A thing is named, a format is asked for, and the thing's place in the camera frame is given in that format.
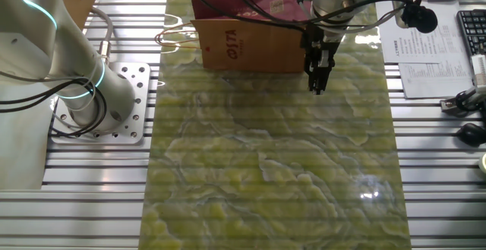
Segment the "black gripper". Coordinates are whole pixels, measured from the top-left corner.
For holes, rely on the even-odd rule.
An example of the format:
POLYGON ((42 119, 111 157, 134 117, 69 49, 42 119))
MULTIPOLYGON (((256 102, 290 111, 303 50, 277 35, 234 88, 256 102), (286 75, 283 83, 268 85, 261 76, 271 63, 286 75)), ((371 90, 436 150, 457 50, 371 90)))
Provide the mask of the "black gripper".
POLYGON ((308 88, 314 95, 321 95, 335 66, 333 57, 338 49, 338 40, 327 36, 320 27, 308 24, 301 36, 301 47, 305 50, 304 70, 308 72, 308 88))

